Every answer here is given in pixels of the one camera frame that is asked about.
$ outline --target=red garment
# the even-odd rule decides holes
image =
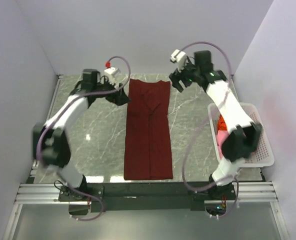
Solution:
[[[168,124],[170,82],[130,79],[124,152],[125,180],[173,178]]]

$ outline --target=dark red pants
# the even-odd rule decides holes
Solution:
[[[131,79],[124,153],[125,180],[173,178],[168,124],[170,82]]]

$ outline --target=white enclosure wall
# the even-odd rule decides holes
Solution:
[[[0,239],[32,166],[32,128],[42,122],[55,73],[14,0],[0,0]]]
[[[242,102],[257,106],[275,157],[272,180],[296,240],[296,1],[275,0],[235,75]]]
[[[195,41],[222,47],[235,71],[273,0],[17,2],[57,74],[102,70],[113,55],[127,58],[134,73],[169,74],[171,53]],[[213,59],[227,69],[217,51]]]

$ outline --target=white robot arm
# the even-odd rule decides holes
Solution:
[[[80,97],[80,95],[116,89],[117,84],[115,83],[115,78],[119,72],[118,68],[107,66],[107,69],[100,77],[100,72],[95,69],[83,70],[82,80],[77,82],[74,90],[70,93],[70,96],[62,108],[45,123],[36,124],[34,126],[32,147],[35,159],[37,155],[37,143],[41,134],[58,118],[66,106],[71,104],[75,98]],[[75,165],[70,161],[71,151],[66,133],[69,132],[79,116],[81,116],[97,98],[106,98],[106,100],[118,106],[130,102],[123,88],[112,94],[80,97],[63,113],[51,130],[46,133],[42,143],[41,153],[45,167],[59,173],[73,188],[81,192],[87,192],[86,178],[78,172]]]
[[[235,176],[244,159],[256,151],[262,125],[254,123],[245,113],[224,73],[214,70],[210,51],[195,52],[193,64],[185,52],[175,50],[170,61],[177,64],[176,70],[169,75],[172,86],[182,92],[180,81],[186,88],[197,83],[216,104],[226,123],[229,136],[221,147],[223,157],[209,180],[215,181],[217,186],[228,185],[232,179],[220,179]]]

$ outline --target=marble tabletop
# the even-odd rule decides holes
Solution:
[[[79,75],[62,75],[59,78],[50,107],[52,117],[66,102]],[[166,74],[132,74],[132,79],[153,83],[169,81]],[[120,75],[117,81],[125,80]],[[192,84],[182,93],[171,87],[168,108],[169,132],[172,151],[173,179],[151,180],[150,182],[181,182],[182,164],[185,151],[200,123],[208,118],[208,105],[211,99],[197,85]],[[68,132],[71,161],[92,183],[149,182],[124,180],[124,153],[126,136],[127,105],[116,106],[104,98],[97,99],[79,117]],[[186,165],[188,181],[208,181],[217,168],[218,160],[208,123],[190,152]],[[262,181],[260,168],[242,168],[237,176],[240,181]],[[34,183],[50,184],[57,177],[39,166]]]

